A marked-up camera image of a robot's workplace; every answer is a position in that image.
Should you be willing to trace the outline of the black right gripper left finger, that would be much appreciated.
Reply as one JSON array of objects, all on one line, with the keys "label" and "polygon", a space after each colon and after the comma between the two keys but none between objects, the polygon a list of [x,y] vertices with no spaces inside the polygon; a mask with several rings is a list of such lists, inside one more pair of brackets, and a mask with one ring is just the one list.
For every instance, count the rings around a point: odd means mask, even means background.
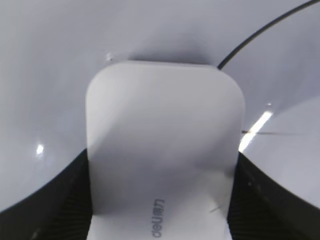
[{"label": "black right gripper left finger", "polygon": [[39,190],[1,211],[2,240],[85,240],[93,216],[84,149]]}]

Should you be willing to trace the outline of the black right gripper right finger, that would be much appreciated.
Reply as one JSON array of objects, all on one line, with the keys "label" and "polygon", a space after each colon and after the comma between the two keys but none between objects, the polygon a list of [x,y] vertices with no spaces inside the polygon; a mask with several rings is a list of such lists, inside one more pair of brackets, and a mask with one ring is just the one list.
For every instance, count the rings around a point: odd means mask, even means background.
[{"label": "black right gripper right finger", "polygon": [[238,154],[227,222],[234,240],[318,240],[320,210]]}]

